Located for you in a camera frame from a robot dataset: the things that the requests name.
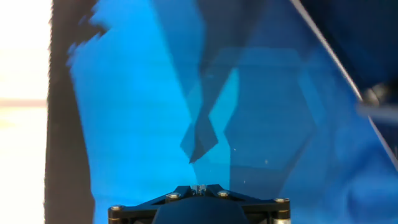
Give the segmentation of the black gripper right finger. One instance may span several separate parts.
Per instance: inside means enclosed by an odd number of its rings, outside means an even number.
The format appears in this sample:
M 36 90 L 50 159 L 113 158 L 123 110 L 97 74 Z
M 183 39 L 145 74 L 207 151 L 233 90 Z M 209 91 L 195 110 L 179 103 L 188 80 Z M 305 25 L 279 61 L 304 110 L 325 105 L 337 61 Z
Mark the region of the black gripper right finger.
M 226 190 L 218 184 L 199 185 L 198 195 L 236 202 L 251 223 L 291 224 L 288 198 L 262 200 Z

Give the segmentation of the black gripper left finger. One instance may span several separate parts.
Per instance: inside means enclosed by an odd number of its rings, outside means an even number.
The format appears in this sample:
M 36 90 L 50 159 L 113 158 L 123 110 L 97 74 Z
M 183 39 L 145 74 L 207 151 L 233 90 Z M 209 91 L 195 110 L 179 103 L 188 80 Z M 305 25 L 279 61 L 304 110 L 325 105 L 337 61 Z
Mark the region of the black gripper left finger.
M 113 205 L 108 208 L 108 223 L 134 223 L 139 219 L 154 218 L 157 210 L 166 203 L 197 196 L 199 186 L 178 186 L 173 192 L 152 199 L 136 206 Z

